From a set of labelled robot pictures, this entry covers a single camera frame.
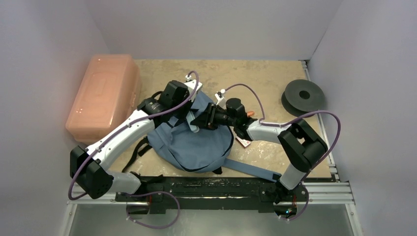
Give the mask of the blue grey backpack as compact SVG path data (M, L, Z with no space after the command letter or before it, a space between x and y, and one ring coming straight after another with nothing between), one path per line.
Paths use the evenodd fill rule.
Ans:
M139 156L152 148L159 157L186 172L214 172L219 175L221 168L227 167L273 182L279 179L280 173L229 159L233 143L234 136L228 126L222 125L216 130L201 129L194 133L187 122L178 124L178 119L171 117L138 142L122 172L127 172Z

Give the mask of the small red white card box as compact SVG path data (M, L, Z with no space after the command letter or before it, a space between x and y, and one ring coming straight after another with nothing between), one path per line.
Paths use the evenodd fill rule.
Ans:
M236 136L236 140L242 145L243 148L247 148L250 146L251 142L245 139L242 139L238 136Z

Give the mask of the teal white stapler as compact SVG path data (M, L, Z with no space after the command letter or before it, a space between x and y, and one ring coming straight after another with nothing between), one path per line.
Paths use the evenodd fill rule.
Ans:
M187 120L187 123L189 125L189 128L193 133L197 133L197 132L199 132L200 128L198 126L192 124L194 119L195 119L194 113L193 112L188 112L188 114L186 116L186 120Z

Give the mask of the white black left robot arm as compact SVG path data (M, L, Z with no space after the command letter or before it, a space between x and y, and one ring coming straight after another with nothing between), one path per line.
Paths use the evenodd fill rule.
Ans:
M110 166L140 137L179 114L188 114L203 84L197 79L186 82L170 81L158 99L149 97L101 140L70 151L68 198L77 200L85 195L98 199L110 192L128 194L134 201L145 198L147 191L137 174L111 172Z

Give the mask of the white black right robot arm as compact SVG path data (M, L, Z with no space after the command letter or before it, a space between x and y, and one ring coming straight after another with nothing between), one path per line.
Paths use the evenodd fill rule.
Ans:
M276 181L276 193L282 200L288 200L295 194L295 188L328 151L327 144L305 120L282 127L278 123L263 125L247 114L238 98L228 99L225 108L209 103L190 123L207 130L215 130L221 125L230 126L241 139L280 144L290 161L286 171Z

